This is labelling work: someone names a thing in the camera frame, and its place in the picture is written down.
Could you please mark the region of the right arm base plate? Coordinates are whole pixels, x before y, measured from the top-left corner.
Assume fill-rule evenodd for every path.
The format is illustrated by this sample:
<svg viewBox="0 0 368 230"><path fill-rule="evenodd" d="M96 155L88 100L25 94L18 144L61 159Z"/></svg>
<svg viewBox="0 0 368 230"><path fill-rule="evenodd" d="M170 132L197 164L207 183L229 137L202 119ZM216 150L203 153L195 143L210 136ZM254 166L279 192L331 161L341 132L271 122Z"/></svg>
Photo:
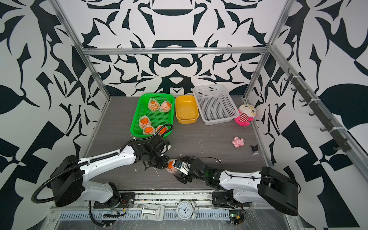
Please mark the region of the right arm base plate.
<svg viewBox="0 0 368 230"><path fill-rule="evenodd" d="M229 191L214 191L212 192L212 205L215 208L249 208L252 202L241 203L233 198L233 190Z"/></svg>

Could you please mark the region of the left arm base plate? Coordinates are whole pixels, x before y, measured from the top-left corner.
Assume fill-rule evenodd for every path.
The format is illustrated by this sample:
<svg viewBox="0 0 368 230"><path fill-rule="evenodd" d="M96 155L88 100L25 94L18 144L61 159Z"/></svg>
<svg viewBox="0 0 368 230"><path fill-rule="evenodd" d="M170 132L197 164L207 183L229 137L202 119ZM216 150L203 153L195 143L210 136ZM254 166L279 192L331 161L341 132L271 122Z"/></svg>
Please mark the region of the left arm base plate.
<svg viewBox="0 0 368 230"><path fill-rule="evenodd" d="M113 198L106 203L99 203L95 202L93 208L94 209L109 209L109 208L118 208L118 209L125 209L129 208L135 203L135 196L134 192L122 192L118 198Z"/></svg>

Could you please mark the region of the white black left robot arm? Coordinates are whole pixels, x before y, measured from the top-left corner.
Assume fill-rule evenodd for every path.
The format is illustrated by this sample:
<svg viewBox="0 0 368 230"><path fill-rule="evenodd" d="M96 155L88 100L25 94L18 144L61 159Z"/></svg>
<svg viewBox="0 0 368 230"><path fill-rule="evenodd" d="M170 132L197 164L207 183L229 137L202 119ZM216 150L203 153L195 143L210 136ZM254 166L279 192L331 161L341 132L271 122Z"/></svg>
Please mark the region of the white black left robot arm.
<svg viewBox="0 0 368 230"><path fill-rule="evenodd" d="M119 218L125 212L116 208L122 204L123 198L114 183L97 183L91 179L113 169L142 162L145 169L164 169L168 166L169 157L165 153L170 149L169 141L164 136L171 132L172 124L162 125L153 135L127 141L121 148L89 158L66 157L31 196L35 204L54 202L57 207L67 206L78 200L88 201L91 221L99 227L110 227L111 221L98 222L92 214L92 202L100 203L113 210L109 218Z"/></svg>

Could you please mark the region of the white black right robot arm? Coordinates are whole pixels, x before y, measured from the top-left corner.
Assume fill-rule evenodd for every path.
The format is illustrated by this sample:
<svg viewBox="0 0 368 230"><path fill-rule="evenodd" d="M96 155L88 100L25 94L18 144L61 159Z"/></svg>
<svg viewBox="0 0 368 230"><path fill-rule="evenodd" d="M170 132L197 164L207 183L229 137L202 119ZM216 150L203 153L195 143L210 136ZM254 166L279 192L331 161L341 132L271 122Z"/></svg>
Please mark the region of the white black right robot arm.
<svg viewBox="0 0 368 230"><path fill-rule="evenodd" d="M258 202L268 203L290 216L298 215L299 184L270 167L264 166L256 172L237 173L212 168L200 158L189 156L174 160L169 166L181 172L177 180L183 184L196 179L215 191L221 191L221 206L224 208Z"/></svg>

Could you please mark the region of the white foam net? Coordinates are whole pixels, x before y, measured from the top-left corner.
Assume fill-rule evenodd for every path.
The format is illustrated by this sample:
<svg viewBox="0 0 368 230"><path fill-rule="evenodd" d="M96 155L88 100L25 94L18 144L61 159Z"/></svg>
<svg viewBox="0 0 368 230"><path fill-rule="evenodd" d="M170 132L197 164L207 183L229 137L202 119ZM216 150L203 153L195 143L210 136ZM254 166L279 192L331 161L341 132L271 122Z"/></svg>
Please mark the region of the white foam net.
<svg viewBox="0 0 368 230"><path fill-rule="evenodd" d="M168 166L166 168L167 172L174 174L178 172L178 169L174 167L174 163L175 163L176 159L170 159L168 161Z"/></svg>

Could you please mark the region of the orange being unwrapped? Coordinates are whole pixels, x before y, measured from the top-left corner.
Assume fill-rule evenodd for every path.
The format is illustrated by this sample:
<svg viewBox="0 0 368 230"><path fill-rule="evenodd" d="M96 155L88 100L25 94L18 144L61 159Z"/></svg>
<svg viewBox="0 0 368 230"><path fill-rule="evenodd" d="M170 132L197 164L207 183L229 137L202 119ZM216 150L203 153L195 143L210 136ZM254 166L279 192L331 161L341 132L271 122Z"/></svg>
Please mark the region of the orange being unwrapped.
<svg viewBox="0 0 368 230"><path fill-rule="evenodd" d="M170 170L170 171L175 170L175 167L173 166L173 161L168 162L167 170Z"/></svg>

